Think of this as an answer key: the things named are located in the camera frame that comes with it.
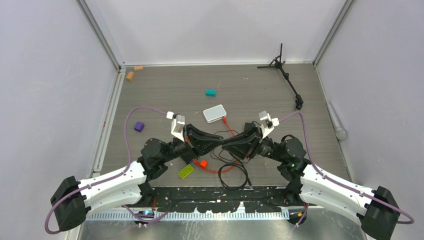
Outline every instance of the teal block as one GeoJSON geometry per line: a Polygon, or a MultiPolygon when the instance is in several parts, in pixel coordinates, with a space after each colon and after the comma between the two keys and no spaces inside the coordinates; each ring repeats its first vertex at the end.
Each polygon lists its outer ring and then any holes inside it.
{"type": "Polygon", "coordinates": [[[217,95],[217,91],[212,90],[212,89],[207,89],[206,90],[206,96],[215,97],[215,95],[217,95]]]}

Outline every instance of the orange block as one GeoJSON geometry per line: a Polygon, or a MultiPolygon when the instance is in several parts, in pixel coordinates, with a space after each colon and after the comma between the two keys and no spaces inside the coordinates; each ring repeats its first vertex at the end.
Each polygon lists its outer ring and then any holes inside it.
{"type": "Polygon", "coordinates": [[[140,66],[135,66],[134,67],[134,71],[141,71],[141,70],[143,70],[143,66],[142,65],[140,65],[140,66]]]}
{"type": "Polygon", "coordinates": [[[208,165],[208,162],[207,161],[205,161],[205,160],[202,160],[201,162],[200,162],[200,166],[202,167],[202,168],[206,168],[206,166],[208,165]]]}
{"type": "Polygon", "coordinates": [[[131,82],[131,81],[133,80],[134,76],[135,76],[134,72],[130,71],[130,72],[126,75],[126,79],[127,79],[128,81],[130,81],[130,82],[131,82]]]}

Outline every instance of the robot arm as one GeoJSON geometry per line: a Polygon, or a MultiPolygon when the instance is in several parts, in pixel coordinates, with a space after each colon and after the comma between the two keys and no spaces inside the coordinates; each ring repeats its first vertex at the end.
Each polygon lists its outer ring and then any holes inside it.
{"type": "Polygon", "coordinates": [[[191,124],[185,125],[184,117],[179,114],[169,112],[167,117],[172,119],[171,134],[175,136],[173,140],[168,143],[156,138],[147,140],[141,150],[141,157],[133,161],[127,171],[123,167],[80,181],[76,181],[74,176],[63,180],[50,199],[52,206],[70,192],[82,190],[65,199],[54,210],[61,232],[75,228],[87,217],[106,209],[149,203],[153,197],[149,181],[160,177],[168,169],[165,163],[180,157],[188,164],[224,142],[222,136],[200,131],[191,124]],[[114,179],[83,188],[120,173],[123,174],[114,179]]]}
{"type": "Polygon", "coordinates": [[[375,239],[390,239],[400,214],[364,197],[368,194],[398,207],[389,190],[381,186],[377,190],[361,186],[313,165],[305,158],[307,152],[296,137],[286,135],[280,142],[274,142],[268,137],[278,125],[278,119],[271,119],[266,112],[261,112],[259,119],[260,127],[256,127],[253,123],[246,123],[244,132],[225,139],[222,149],[239,159],[252,159],[260,155],[280,162],[281,165],[277,169],[289,181],[286,189],[296,202],[322,206],[357,223],[365,233],[375,239]],[[342,187],[334,181],[356,189],[361,194],[342,187]]]}

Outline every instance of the black bracket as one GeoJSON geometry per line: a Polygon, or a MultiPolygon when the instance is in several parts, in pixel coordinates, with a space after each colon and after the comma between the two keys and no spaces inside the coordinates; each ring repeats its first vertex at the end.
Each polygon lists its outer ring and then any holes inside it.
{"type": "Polygon", "coordinates": [[[144,168],[146,181],[159,178],[168,167],[165,163],[181,157],[186,164],[193,159],[206,155],[214,148],[223,144],[222,136],[209,134],[187,124],[184,129],[184,139],[173,138],[171,142],[164,142],[156,138],[150,138],[141,150],[138,162],[144,168]]]}
{"type": "Polygon", "coordinates": [[[282,73],[282,76],[284,77],[284,79],[288,82],[288,84],[290,85],[291,89],[294,92],[295,95],[295,102],[296,102],[296,109],[300,110],[303,107],[304,101],[301,97],[300,94],[298,94],[298,92],[296,91],[295,87],[293,86],[292,82],[290,82],[289,80],[289,73],[285,72],[283,69],[283,65],[286,63],[286,61],[281,62],[281,56],[282,56],[282,51],[283,51],[283,44],[281,43],[280,48],[279,48],[279,55],[276,56],[269,64],[268,66],[258,66],[258,69],[270,69],[270,68],[276,68],[279,69],[282,73]]]}
{"type": "MultiPolygon", "coordinates": [[[[51,205],[55,205],[61,198],[78,189],[80,182],[74,176],[65,178],[50,199],[51,205]]],[[[86,213],[91,207],[86,207],[84,200],[86,196],[81,192],[68,197],[54,210],[57,225],[61,232],[65,232],[82,224],[86,220],[86,213]]]]}
{"type": "MultiPolygon", "coordinates": [[[[398,208],[395,198],[388,189],[378,186],[377,190],[372,192],[374,198],[398,208]]],[[[370,204],[365,204],[365,208],[364,216],[356,214],[361,223],[360,228],[376,240],[389,240],[395,230],[400,213],[374,200],[370,204]]]]}
{"type": "Polygon", "coordinates": [[[261,142],[261,130],[253,124],[244,125],[244,131],[223,141],[222,149],[235,155],[239,159],[252,159],[257,154],[261,142]]]}

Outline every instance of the gray table surface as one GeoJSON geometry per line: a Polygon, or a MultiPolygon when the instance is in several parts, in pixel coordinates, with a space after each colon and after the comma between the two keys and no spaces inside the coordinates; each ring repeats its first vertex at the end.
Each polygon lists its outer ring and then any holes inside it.
{"type": "MultiPolygon", "coordinates": [[[[297,92],[304,105],[301,112],[305,116],[308,131],[310,154],[323,169],[348,180],[348,173],[341,155],[333,126],[325,105],[324,94],[312,64],[287,64],[297,92]]],[[[272,118],[283,118],[295,111],[294,93],[277,69],[257,69],[256,65],[212,65],[212,66],[159,66],[145,67],[135,72],[133,81],[124,81],[114,117],[109,142],[101,173],[107,173],[125,166],[128,161],[124,142],[123,125],[129,111],[137,106],[152,106],[163,111],[172,111],[185,116],[186,123],[196,128],[214,133],[227,130],[222,121],[206,123],[203,110],[222,104],[227,112],[229,125],[241,131],[244,123],[258,121],[258,113],[267,111],[272,118]],[[206,89],[216,90],[216,97],[205,96],[206,89]]],[[[140,155],[144,143],[149,138],[166,142],[172,140],[171,121],[165,115],[138,110],[129,120],[128,138],[132,159],[140,155]],[[140,133],[134,131],[137,122],[145,124],[140,133]]],[[[299,116],[282,122],[271,134],[274,141],[292,134],[305,146],[302,123],[299,116]]],[[[223,133],[225,138],[230,133],[223,133]]],[[[218,170],[222,162],[206,155],[208,168],[218,170]]],[[[166,163],[167,172],[150,182],[152,187],[221,186],[217,174],[205,172],[195,165],[194,172],[181,179],[178,172],[184,168],[182,159],[166,163]]],[[[288,182],[277,171],[278,162],[257,156],[245,166],[254,186],[284,186],[288,182]]],[[[229,185],[240,185],[244,174],[238,169],[223,174],[229,185]]]]}

